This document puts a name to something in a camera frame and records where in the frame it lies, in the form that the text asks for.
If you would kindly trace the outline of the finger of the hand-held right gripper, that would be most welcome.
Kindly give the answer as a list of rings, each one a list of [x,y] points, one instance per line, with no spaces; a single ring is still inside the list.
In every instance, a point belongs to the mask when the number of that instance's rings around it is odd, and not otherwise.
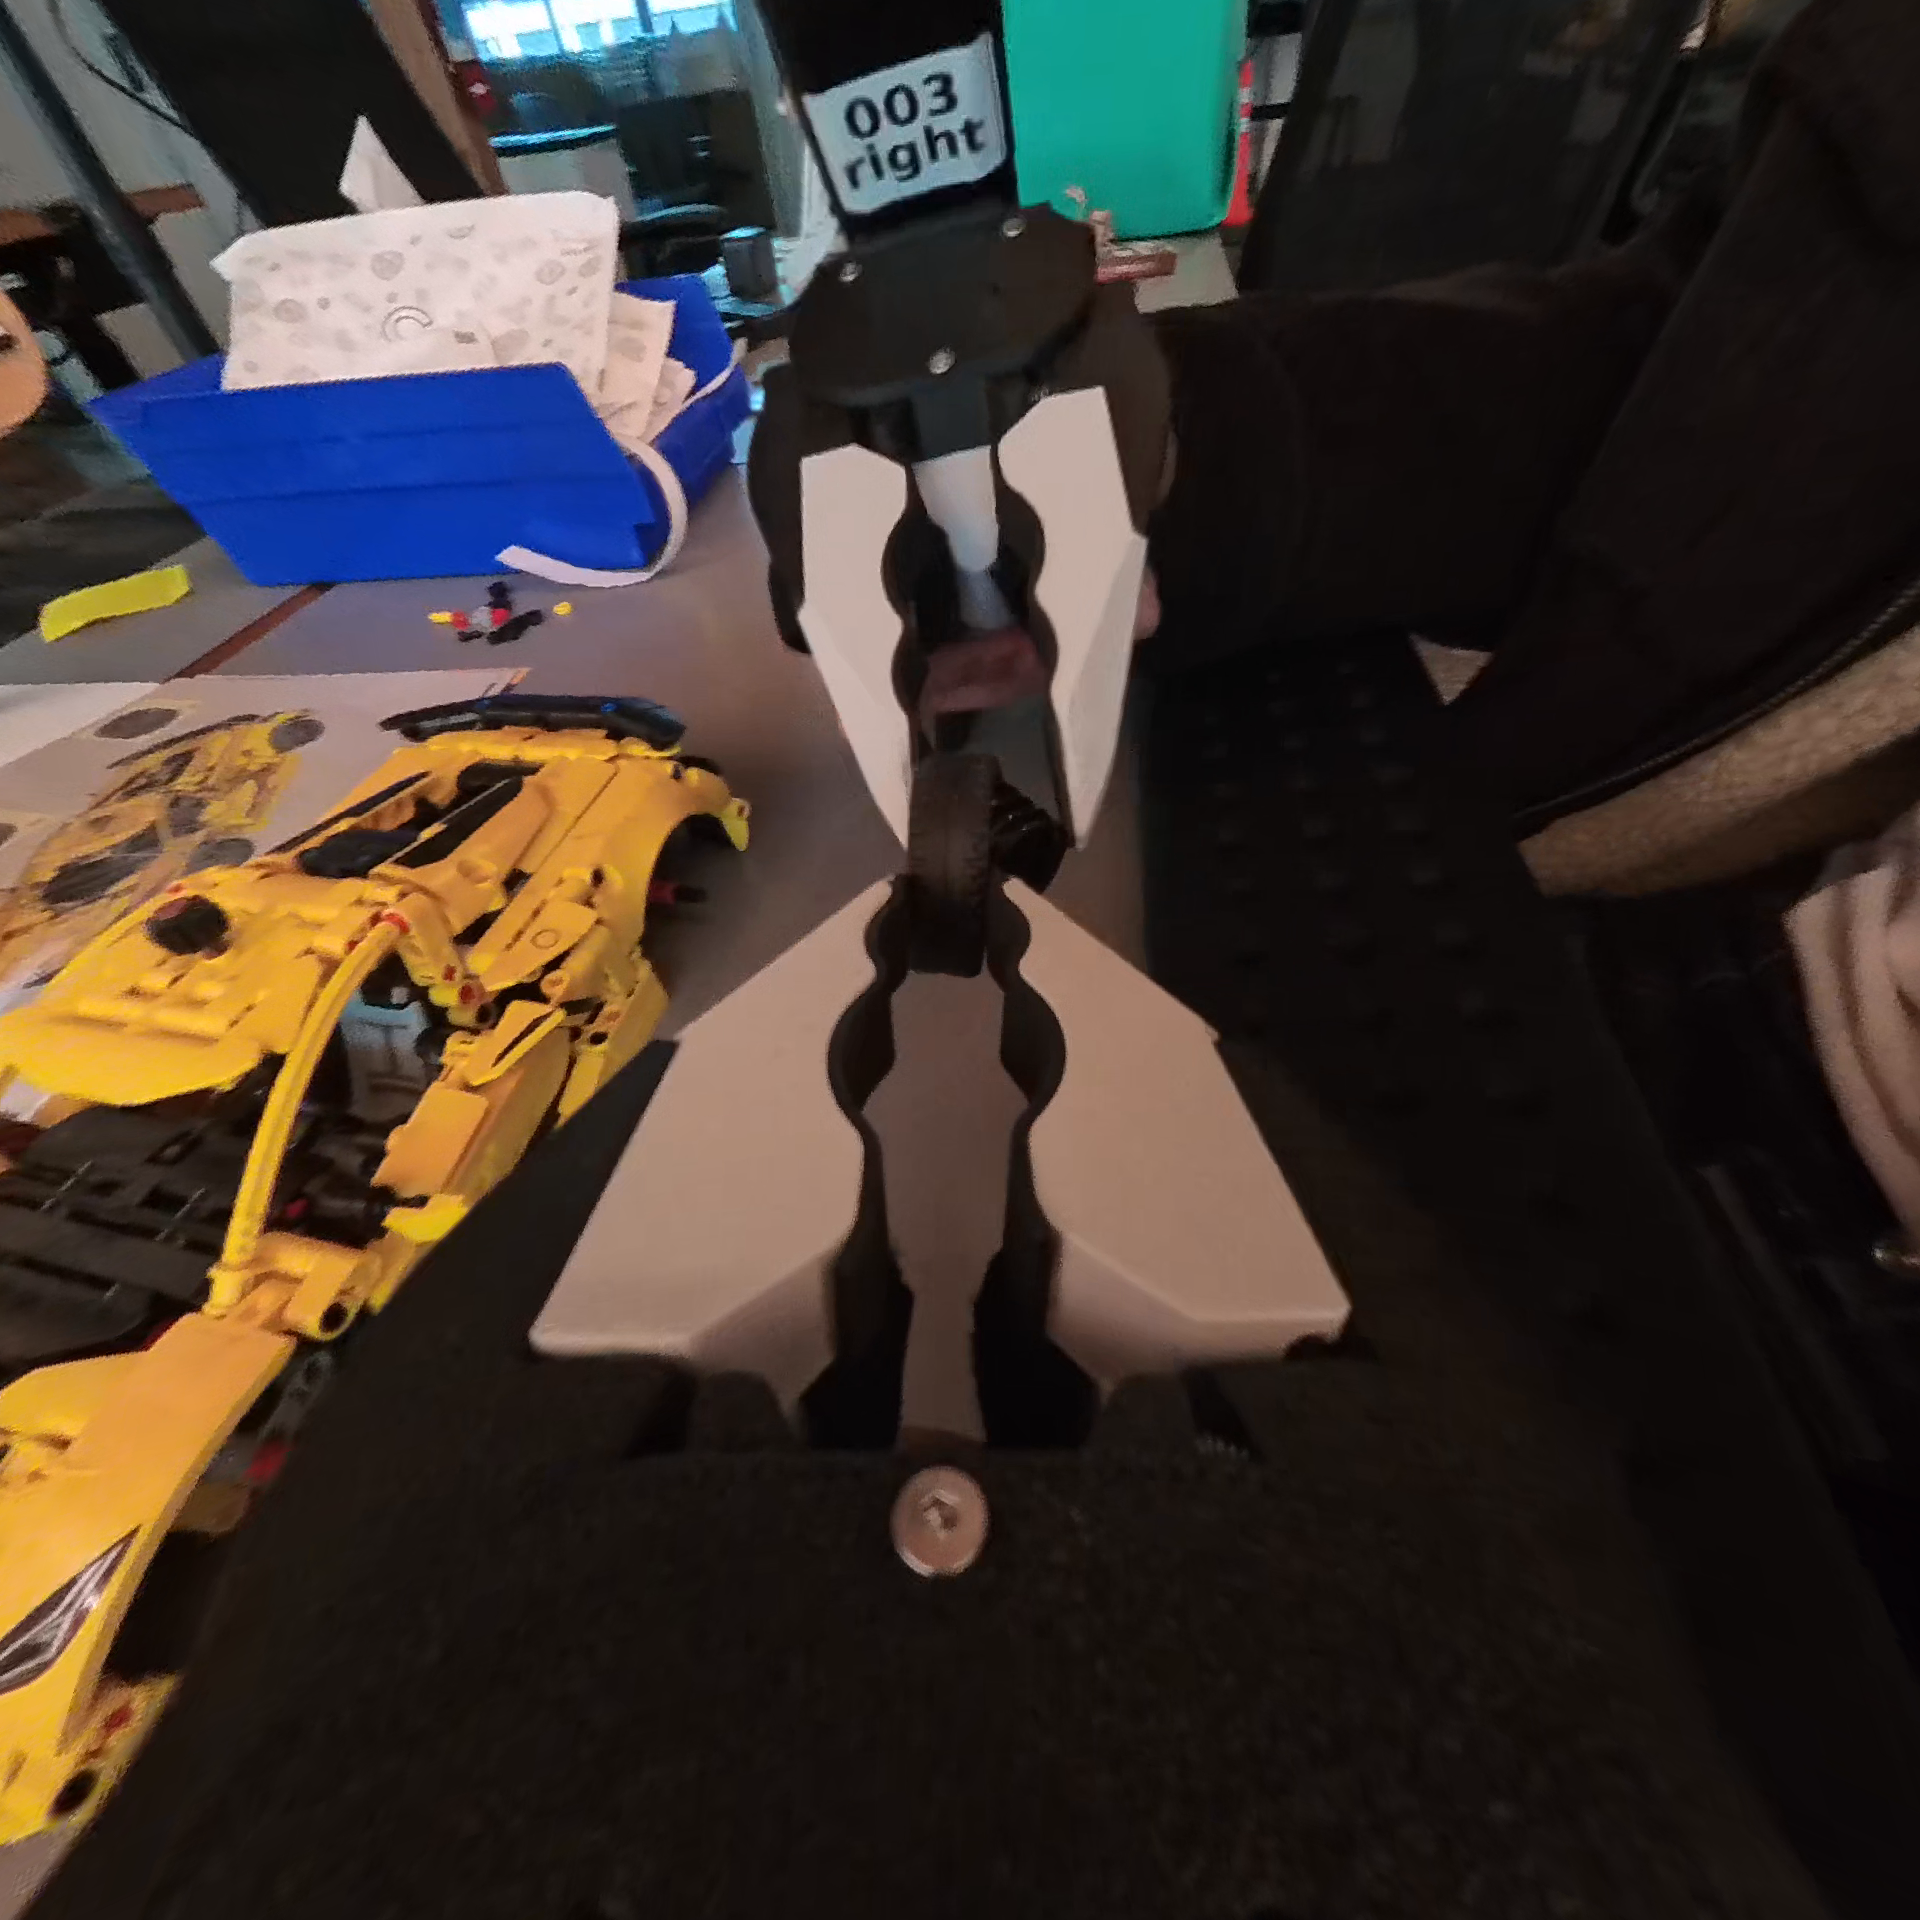
[[[1106,800],[1137,646],[1147,538],[1102,386],[1040,398],[994,448],[1005,546],[1046,668],[1044,733],[1063,826],[1085,844]]]
[[[904,467],[864,445],[806,455],[799,481],[801,629],[876,813],[904,848],[920,721],[906,687],[902,542],[923,521],[918,495]]]

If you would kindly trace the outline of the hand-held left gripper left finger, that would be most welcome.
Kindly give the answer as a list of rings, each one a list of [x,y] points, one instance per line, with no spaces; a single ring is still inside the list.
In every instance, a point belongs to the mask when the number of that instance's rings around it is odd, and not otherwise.
[[[554,1360],[758,1381],[814,1447],[901,1441],[914,1298],[869,1116],[898,1062],[906,883],[879,883],[640,1065],[650,1093],[535,1318]]]

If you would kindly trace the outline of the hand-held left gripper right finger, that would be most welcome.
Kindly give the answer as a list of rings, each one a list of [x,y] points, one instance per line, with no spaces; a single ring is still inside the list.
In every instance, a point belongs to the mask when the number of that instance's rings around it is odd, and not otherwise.
[[[1349,1292],[1212,1026],[1020,881],[985,932],[1020,1095],[974,1298],[986,1443],[1077,1448],[1132,1381],[1342,1338]]]

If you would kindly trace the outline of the black ridged toy part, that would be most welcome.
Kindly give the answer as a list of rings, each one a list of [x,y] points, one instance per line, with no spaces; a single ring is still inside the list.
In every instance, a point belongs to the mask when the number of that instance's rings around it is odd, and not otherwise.
[[[1044,807],[1005,780],[996,785],[989,805],[989,856],[998,878],[1046,895],[1070,850],[1072,836]]]

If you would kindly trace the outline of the black toy car tyre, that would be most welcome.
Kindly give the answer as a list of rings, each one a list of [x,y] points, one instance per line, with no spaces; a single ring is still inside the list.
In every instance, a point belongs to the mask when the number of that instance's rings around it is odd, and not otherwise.
[[[917,974],[974,978],[985,969],[998,780],[989,755],[937,752],[917,766],[904,874]]]

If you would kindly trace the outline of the yellow toy brick car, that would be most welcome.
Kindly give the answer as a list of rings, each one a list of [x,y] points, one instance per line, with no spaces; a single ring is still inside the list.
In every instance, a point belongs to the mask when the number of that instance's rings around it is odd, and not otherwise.
[[[753,805],[640,698],[397,715],[334,813],[178,876],[5,1015],[2,1838],[94,1819],[364,1326],[636,1058],[688,836]]]

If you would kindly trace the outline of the person's right hand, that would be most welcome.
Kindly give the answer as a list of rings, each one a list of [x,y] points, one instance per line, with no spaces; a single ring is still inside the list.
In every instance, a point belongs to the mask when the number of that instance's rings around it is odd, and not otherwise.
[[[1029,631],[968,631],[926,656],[918,713],[932,725],[1040,703],[1049,689],[1049,667]]]

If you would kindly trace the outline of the teal green box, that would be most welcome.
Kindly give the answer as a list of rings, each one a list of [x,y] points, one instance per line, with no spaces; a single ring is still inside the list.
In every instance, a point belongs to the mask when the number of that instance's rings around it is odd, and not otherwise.
[[[1244,2],[1005,2],[1020,204],[1123,240],[1219,228],[1237,191]]]

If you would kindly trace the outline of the cluster of small loose bricks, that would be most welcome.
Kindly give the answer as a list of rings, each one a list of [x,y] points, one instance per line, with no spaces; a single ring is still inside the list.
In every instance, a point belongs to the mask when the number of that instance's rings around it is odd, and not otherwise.
[[[509,580],[492,580],[485,597],[472,607],[433,609],[427,615],[427,624],[436,637],[461,646],[505,648],[545,626],[570,621],[575,612],[577,605],[567,597],[536,603]]]

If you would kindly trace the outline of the bright window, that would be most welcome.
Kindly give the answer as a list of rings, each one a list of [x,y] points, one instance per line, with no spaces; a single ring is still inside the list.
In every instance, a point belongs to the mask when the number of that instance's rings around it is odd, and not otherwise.
[[[446,2],[445,23],[483,58],[586,57],[739,27],[731,2]]]

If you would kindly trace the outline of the blue plastic bin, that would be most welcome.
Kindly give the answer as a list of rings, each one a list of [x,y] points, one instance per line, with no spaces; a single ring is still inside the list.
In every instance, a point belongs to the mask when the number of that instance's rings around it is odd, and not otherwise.
[[[559,363],[228,390],[221,355],[91,402],[252,587],[528,572],[568,588],[670,568],[753,415],[741,347],[698,277],[674,313],[687,407],[628,453]]]

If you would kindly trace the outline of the wheel picture instruction booklet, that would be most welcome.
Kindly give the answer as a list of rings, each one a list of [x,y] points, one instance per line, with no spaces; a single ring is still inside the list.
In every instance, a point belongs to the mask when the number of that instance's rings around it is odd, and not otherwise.
[[[509,692],[523,676],[168,683],[5,757],[5,1010],[177,884],[242,867],[334,814],[400,746],[389,719]]]

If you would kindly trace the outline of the black standing panel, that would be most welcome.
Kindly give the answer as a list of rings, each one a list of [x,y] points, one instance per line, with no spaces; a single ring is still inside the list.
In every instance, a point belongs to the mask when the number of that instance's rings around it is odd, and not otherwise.
[[[264,227],[342,218],[359,124],[425,202],[481,194],[364,2],[108,2],[103,13]]]

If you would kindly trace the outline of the grey shirt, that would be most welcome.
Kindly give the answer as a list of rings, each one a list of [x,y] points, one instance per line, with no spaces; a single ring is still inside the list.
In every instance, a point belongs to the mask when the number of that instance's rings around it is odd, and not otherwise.
[[[1916,813],[1836,850],[1784,928],[1836,1114],[1894,1220],[1916,1238]]]

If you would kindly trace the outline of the small yellow object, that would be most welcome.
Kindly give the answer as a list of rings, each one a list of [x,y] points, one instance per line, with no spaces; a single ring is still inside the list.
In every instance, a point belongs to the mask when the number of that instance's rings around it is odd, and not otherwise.
[[[195,592],[185,565],[164,565],[89,588],[69,591],[38,611],[37,633],[44,644],[107,623],[164,612]]]

